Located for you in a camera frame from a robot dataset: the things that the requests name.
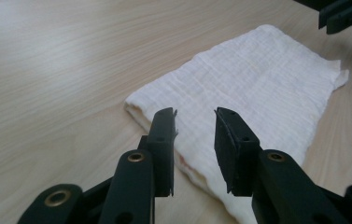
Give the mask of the white cloth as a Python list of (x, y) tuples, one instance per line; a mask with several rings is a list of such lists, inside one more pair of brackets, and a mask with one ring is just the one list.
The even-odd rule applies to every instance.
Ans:
[(263, 148), (282, 150), (302, 164), (332, 92), (347, 81), (339, 61), (264, 24), (148, 83), (126, 99), (125, 108), (144, 129), (156, 112), (176, 109), (176, 166), (221, 200), (239, 224), (257, 224), (250, 199), (226, 191), (214, 150), (215, 109), (238, 113)]

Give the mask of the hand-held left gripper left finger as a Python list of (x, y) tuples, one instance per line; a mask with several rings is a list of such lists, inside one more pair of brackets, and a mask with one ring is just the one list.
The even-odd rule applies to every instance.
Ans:
[(98, 224), (154, 224), (155, 199), (174, 194), (176, 111), (155, 113), (138, 148), (122, 154)]

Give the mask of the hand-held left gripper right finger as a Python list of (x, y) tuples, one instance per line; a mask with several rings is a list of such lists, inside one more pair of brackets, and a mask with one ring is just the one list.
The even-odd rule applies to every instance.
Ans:
[(250, 197), (259, 224), (348, 224), (292, 157), (262, 149), (260, 140), (234, 111), (216, 110), (215, 152), (235, 197)]

